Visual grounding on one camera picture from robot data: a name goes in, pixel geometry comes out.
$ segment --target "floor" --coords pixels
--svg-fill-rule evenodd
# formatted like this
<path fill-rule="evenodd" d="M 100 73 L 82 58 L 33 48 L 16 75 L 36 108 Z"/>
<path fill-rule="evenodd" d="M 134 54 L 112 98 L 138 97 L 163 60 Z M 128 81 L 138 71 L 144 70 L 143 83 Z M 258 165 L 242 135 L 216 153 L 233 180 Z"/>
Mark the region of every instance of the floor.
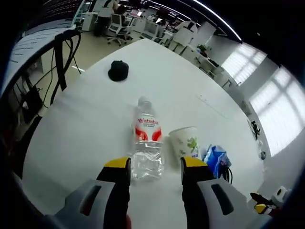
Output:
<path fill-rule="evenodd" d="M 131 34 L 133 37 L 132 41 L 127 41 L 127 44 L 130 44 L 132 42 L 135 42 L 139 39 L 140 34 L 134 32 Z M 74 46 L 77 43 L 77 37 L 73 38 Z M 121 47 L 116 42 L 112 42 L 111 44 L 107 43 L 106 38 L 104 37 L 94 37 L 91 32 L 83 32 L 81 34 L 81 43 L 80 46 L 75 54 L 75 60 L 76 63 L 80 69 L 81 72 L 86 71 L 88 68 L 90 68 L 93 64 L 104 58 L 105 56 L 115 52 L 116 50 L 126 46 L 122 45 Z M 53 50 L 47 52 L 42 57 L 42 64 L 44 68 L 44 72 L 47 72 L 51 69 L 51 60 L 52 60 L 52 52 Z M 66 43 L 63 45 L 63 59 L 64 63 L 67 60 L 69 56 L 70 49 L 67 46 Z M 76 67 L 76 64 L 74 61 L 71 62 L 66 74 L 66 82 L 67 87 L 69 87 L 71 84 L 73 84 L 80 76 L 80 73 Z M 41 88 L 40 95 L 41 98 L 44 99 L 44 96 L 46 95 L 44 104 L 46 107 L 50 106 L 50 100 L 51 95 L 54 90 L 54 87 L 57 82 L 57 71 L 56 69 L 53 70 L 53 80 L 51 82 L 51 72 L 46 75 L 38 84 L 37 87 Z M 45 112 L 47 111 L 47 108 L 42 107 L 42 109 L 39 111 L 39 115 L 43 116 Z"/>

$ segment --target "wall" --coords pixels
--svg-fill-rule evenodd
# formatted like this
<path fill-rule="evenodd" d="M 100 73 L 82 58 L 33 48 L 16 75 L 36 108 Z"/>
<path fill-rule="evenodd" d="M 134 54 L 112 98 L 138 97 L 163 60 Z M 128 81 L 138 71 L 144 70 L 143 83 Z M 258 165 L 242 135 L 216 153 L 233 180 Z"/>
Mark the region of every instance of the wall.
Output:
<path fill-rule="evenodd" d="M 206 45 L 212 48 L 212 50 L 207 51 L 209 57 L 218 64 L 223 64 L 239 46 L 239 43 L 224 37 L 213 36 Z M 246 101 L 270 79 L 277 69 L 278 66 L 269 58 L 264 59 L 251 76 L 240 86 Z M 250 120 L 258 121 L 255 113 L 249 118 Z M 264 183 L 258 189 L 258 192 L 270 197 L 280 186 L 293 188 L 299 178 L 305 163 L 305 129 L 285 149 L 273 157 L 270 157 L 263 129 L 261 139 L 264 142 L 263 150 L 267 152 L 267 158 L 264 160 Z"/>
<path fill-rule="evenodd" d="M 197 47 L 198 44 L 205 44 L 216 31 L 216 28 L 212 26 L 210 23 L 203 23 L 199 29 L 197 34 L 194 36 L 194 39 L 191 41 L 190 45 L 194 48 Z"/>
<path fill-rule="evenodd" d="M 245 100 L 249 100 L 278 68 L 273 61 L 266 57 L 250 77 L 240 85 L 240 90 L 244 94 Z"/>
<path fill-rule="evenodd" d="M 265 182 L 259 192 L 271 196 L 277 188 L 293 188 L 305 162 L 305 129 L 285 149 L 273 157 L 266 158 Z"/>
<path fill-rule="evenodd" d="M 207 55 L 219 65 L 222 65 L 224 61 L 235 51 L 240 45 L 238 42 L 234 42 L 225 37 L 212 36 L 205 45 L 212 49 L 207 51 Z"/>

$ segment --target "window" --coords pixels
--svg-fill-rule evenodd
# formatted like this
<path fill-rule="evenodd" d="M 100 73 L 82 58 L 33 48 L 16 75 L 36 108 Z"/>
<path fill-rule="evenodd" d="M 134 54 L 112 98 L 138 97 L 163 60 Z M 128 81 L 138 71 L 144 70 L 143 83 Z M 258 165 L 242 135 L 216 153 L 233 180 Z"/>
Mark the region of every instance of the window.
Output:
<path fill-rule="evenodd" d="M 305 127 L 305 94 L 298 81 L 279 69 L 250 99 L 262 124 L 271 156 L 289 145 Z"/>
<path fill-rule="evenodd" d="M 222 67 L 240 85 L 248 79 L 265 58 L 265 53 L 243 43 L 226 59 Z"/>

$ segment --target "desk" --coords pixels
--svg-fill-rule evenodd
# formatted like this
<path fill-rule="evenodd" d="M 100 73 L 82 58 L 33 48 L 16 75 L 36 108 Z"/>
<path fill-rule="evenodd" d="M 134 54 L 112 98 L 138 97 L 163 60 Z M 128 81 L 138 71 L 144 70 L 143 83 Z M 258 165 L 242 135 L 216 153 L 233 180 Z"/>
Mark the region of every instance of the desk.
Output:
<path fill-rule="evenodd" d="M 133 31 L 142 33 L 144 31 L 145 24 L 146 24 L 146 19 L 139 19 L 139 18 L 133 17 L 132 29 L 133 29 Z"/>
<path fill-rule="evenodd" d="M 161 44 L 166 44 L 166 43 L 169 41 L 169 39 L 172 38 L 172 36 L 173 36 L 173 33 L 172 33 L 172 32 L 170 32 L 170 31 L 168 31 L 168 30 L 165 30 L 164 36 L 162 37 L 162 42 L 161 42 Z"/>
<path fill-rule="evenodd" d="M 114 60 L 129 64 L 126 81 L 107 72 Z M 247 118 L 210 77 L 181 56 L 143 39 L 103 58 L 63 91 L 39 123 L 26 154 L 23 188 L 43 213 L 54 214 L 65 197 L 103 165 L 130 150 L 131 123 L 140 96 L 156 109 L 166 136 L 197 126 L 202 146 L 219 144 L 232 162 L 233 185 L 247 197 L 263 182 L 263 163 Z M 162 179 L 130 187 L 133 229 L 185 229 L 180 165 L 165 138 Z"/>

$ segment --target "black cap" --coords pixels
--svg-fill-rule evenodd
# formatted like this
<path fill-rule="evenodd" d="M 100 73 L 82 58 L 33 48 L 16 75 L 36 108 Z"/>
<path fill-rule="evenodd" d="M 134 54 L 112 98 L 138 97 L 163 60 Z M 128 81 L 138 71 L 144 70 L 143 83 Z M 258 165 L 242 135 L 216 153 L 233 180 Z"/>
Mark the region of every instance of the black cap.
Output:
<path fill-rule="evenodd" d="M 108 76 L 112 81 L 123 81 L 128 76 L 129 66 L 123 61 L 113 61 Z"/>

